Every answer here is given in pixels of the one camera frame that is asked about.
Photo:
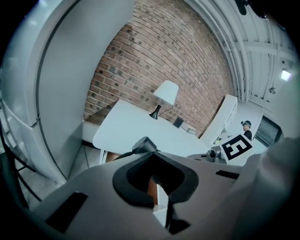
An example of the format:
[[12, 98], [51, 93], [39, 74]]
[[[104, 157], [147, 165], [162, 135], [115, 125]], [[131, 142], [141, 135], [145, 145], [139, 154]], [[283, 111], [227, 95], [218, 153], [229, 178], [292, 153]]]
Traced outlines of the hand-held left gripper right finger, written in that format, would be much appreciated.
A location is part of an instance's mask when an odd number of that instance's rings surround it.
[[154, 178], [167, 195], [152, 239], [233, 240], [238, 208], [229, 195], [241, 168], [156, 152]]

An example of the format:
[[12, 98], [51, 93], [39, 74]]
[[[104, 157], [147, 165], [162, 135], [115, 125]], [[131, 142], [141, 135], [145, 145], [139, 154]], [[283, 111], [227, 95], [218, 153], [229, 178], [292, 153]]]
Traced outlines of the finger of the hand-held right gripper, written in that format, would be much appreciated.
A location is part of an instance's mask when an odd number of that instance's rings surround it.
[[199, 160], [199, 161], [207, 161], [208, 160], [206, 154], [193, 154], [193, 155], [187, 156], [187, 158]]

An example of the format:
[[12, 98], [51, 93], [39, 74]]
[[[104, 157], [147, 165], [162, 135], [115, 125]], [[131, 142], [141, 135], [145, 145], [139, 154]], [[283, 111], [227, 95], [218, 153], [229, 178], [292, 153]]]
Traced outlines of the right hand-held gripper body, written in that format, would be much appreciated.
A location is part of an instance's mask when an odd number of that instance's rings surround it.
[[206, 153], [206, 158], [213, 163], [244, 166], [254, 153], [252, 142], [244, 135], [236, 135], [211, 147]]

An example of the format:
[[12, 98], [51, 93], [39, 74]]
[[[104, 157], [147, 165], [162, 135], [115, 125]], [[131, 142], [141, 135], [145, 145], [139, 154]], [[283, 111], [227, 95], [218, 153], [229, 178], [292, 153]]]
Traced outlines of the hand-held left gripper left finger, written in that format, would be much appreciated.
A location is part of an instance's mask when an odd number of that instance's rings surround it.
[[123, 165], [137, 160], [132, 155], [89, 168], [49, 194], [33, 212], [47, 220], [74, 192], [87, 199], [64, 235], [71, 240], [161, 240], [169, 232], [152, 209], [128, 204], [115, 192], [113, 175]]

